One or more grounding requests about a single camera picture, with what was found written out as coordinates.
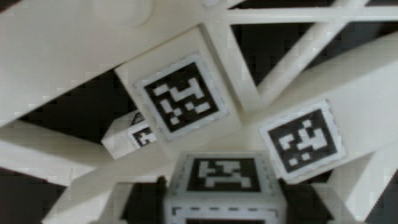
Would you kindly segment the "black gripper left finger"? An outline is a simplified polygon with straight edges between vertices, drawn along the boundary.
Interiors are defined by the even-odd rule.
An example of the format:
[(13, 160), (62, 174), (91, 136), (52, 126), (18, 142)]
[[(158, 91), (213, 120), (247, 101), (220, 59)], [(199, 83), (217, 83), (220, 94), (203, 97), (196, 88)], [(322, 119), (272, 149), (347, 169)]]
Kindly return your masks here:
[(126, 224), (164, 224), (164, 197), (167, 180), (160, 176), (155, 182), (133, 185), (121, 220)]

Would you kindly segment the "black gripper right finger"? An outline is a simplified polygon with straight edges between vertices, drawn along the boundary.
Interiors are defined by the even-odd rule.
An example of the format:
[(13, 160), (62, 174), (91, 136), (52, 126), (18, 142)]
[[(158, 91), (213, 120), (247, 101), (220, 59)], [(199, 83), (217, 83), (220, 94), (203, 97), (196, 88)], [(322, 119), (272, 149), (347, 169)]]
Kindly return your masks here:
[(288, 204), (286, 224), (327, 224), (332, 215), (313, 186), (281, 182), (281, 189)]

